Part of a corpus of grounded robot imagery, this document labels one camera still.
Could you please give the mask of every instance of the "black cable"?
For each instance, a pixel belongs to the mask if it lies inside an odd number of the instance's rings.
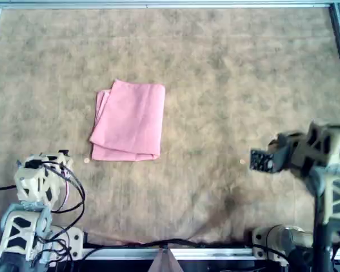
[[[58,164],[52,161],[44,161],[43,163],[53,163],[53,164]],[[75,181],[78,183],[78,185],[76,183],[74,183],[72,180],[70,180],[69,178],[65,177],[63,174],[57,172],[56,170],[54,170],[51,167],[47,167],[46,165],[43,165],[45,167],[45,169],[52,171],[53,173],[55,173],[57,176],[63,178],[66,182],[69,182],[71,185],[74,186],[74,188],[78,191],[78,193],[80,194],[82,201],[79,202],[78,204],[76,204],[74,207],[67,209],[67,210],[63,210],[63,211],[52,211],[52,213],[54,214],[64,214],[64,213],[68,213],[70,211],[74,211],[75,209],[77,209],[79,206],[81,206],[82,204],[84,204],[84,200],[86,199],[86,192],[84,191],[82,184],[80,183],[80,181],[77,179],[77,177],[75,177],[75,175],[73,174],[72,171],[70,171],[69,173],[71,174],[71,176],[73,176],[73,178],[75,179]]]
[[[10,185],[6,187],[0,187],[0,191],[15,189],[16,185]]]
[[[66,194],[65,194],[65,196],[64,196],[62,205],[61,205],[58,209],[56,209],[55,211],[51,211],[52,213],[56,213],[56,212],[60,211],[60,210],[63,208],[63,206],[64,206],[64,204],[66,203],[66,201],[67,201],[68,194],[69,194],[68,181],[65,180],[65,183],[66,183]]]
[[[268,247],[268,236],[270,235],[271,231],[272,231],[274,228],[279,227],[279,226],[280,226],[280,225],[273,226],[273,227],[271,227],[271,228],[268,230],[267,235],[266,235],[266,248],[267,248],[267,249],[269,248],[269,247]],[[269,250],[267,250],[266,253],[267,253],[267,260],[269,260],[269,259],[270,259],[269,254],[268,254],[268,253],[269,253]]]
[[[283,253],[281,253],[277,250],[274,250],[272,248],[268,248],[268,247],[263,246],[263,245],[256,245],[256,244],[250,244],[250,247],[260,248],[260,249],[263,249],[264,251],[269,251],[269,252],[272,252],[274,254],[277,254],[278,256],[284,258],[288,262],[288,264],[290,264],[290,259],[286,255],[284,255]]]
[[[54,235],[50,240],[53,241],[55,240],[57,237],[59,237],[61,234],[65,233],[66,231],[68,231],[71,227],[73,227],[80,219],[81,217],[83,216],[84,214],[84,209],[85,209],[85,206],[84,206],[84,200],[86,199],[86,193],[83,189],[83,186],[82,184],[80,183],[80,181],[77,179],[77,177],[73,174],[73,172],[71,170],[68,169],[68,167],[66,167],[65,165],[62,165],[62,164],[59,164],[59,163],[56,163],[56,162],[53,162],[53,161],[44,161],[43,164],[48,164],[48,163],[52,163],[52,164],[58,164],[60,165],[61,167],[64,167],[64,169],[66,169],[70,174],[71,176],[74,178],[74,180],[77,182],[77,184],[79,185],[78,186],[75,186],[78,193],[80,194],[81,198],[82,198],[82,201],[80,202],[79,205],[82,205],[82,210],[79,214],[79,216],[72,222],[70,223],[66,228],[64,228],[62,231],[60,231],[59,233],[57,233],[56,235]],[[51,167],[47,167],[46,165],[43,165],[47,170],[55,173],[57,176],[59,177],[62,177],[64,180],[70,182],[71,184],[74,184],[69,178],[65,177],[63,174],[61,173],[58,173],[56,170],[52,169]]]
[[[55,240],[52,241],[51,239],[44,239],[40,236],[37,236],[38,241],[41,242],[42,244],[58,243],[59,245],[62,246],[62,249],[61,250],[55,250],[55,249],[44,249],[44,250],[42,250],[41,252],[39,252],[37,254],[35,259],[33,260],[32,266],[35,264],[36,261],[38,261],[40,259],[41,254],[43,252],[55,252],[57,254],[57,256],[60,256],[61,258],[58,259],[58,260],[49,261],[46,265],[49,266],[51,263],[55,262],[56,266],[57,266],[59,262],[61,262],[64,258],[68,257],[71,261],[71,270],[70,271],[72,272],[73,269],[74,269],[74,263],[73,263],[72,255],[70,254],[70,250],[69,250],[70,238],[69,238],[68,232],[66,231],[65,233],[67,234],[67,238],[68,238],[68,246],[67,246],[66,241],[64,239],[55,239]]]

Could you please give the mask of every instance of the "brown carpet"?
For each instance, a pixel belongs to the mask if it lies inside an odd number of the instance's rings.
[[[84,164],[96,92],[116,78],[166,86],[160,159]],[[312,120],[340,122],[326,8],[2,13],[0,186],[13,183],[16,159],[69,149],[87,192],[78,226],[91,241],[235,241],[281,223],[311,230],[303,183],[251,172],[248,158]],[[15,193],[0,193],[0,218]],[[77,200],[73,189],[68,206]]]

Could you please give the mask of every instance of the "folded cloth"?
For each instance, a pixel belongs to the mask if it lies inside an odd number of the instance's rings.
[[[93,160],[139,161],[160,156],[165,87],[116,80],[97,94]]]

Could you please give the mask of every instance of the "metal frame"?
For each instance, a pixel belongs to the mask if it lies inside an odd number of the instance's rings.
[[[83,257],[93,249],[83,249]],[[171,248],[175,259],[183,260],[233,260],[233,261],[255,261],[251,248]],[[153,260],[158,253],[157,248],[122,248],[102,249],[86,259],[92,261],[128,261],[128,260]],[[340,250],[335,256],[340,260]]]
[[[340,55],[340,0],[0,0],[2,9],[231,9],[273,7],[328,7]],[[255,260],[250,248],[171,249],[177,260]],[[153,260],[157,249],[103,249],[88,260]],[[340,260],[340,251],[336,255]]]

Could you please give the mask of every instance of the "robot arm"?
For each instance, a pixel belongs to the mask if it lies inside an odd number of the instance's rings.
[[[307,135],[282,133],[269,150],[252,150],[250,168],[277,173],[289,169],[315,196],[313,270],[330,271],[332,234],[340,234],[340,126],[311,123]]]
[[[59,234],[63,228],[52,226],[51,212],[64,188],[65,200],[68,196],[68,182],[60,175],[69,178],[66,169],[72,164],[67,151],[32,155],[19,163],[14,179],[20,203],[12,203],[1,220],[0,272],[47,271],[50,261],[66,260],[61,253],[71,260],[81,258],[83,232],[71,227]]]

